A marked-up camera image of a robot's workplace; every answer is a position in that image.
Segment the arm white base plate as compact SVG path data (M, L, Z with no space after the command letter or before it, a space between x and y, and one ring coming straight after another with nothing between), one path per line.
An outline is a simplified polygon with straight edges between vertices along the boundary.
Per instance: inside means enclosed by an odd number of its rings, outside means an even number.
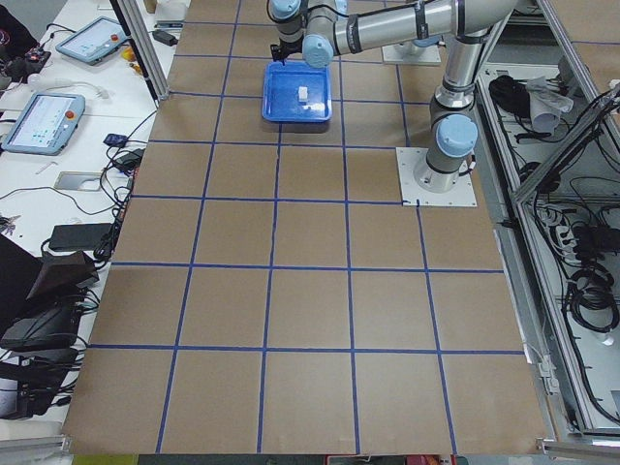
M397 147L396 160L404 206L477 207L471 175L463 162L454 173L435 172L427 165L427 149Z
M382 55L385 63L396 65L437 67L442 62L436 45L420 47L407 43L383 46Z

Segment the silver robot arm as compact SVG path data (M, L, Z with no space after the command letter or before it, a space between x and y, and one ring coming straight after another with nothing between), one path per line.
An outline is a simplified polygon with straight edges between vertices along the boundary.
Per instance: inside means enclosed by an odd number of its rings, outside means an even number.
M416 39L400 43L395 45L395 47L402 56L420 56L429 49L436 47L440 41L440 36L432 36L427 39Z
M346 14L334 1L268 1L265 12L279 42L273 60L301 54L307 65L326 67L334 57L367 49L449 35L453 43L442 83L431 100L432 143L414 169L424 190L444 194L463 176L479 130L469 111L490 30L510 16L513 1L409 1L361 14Z

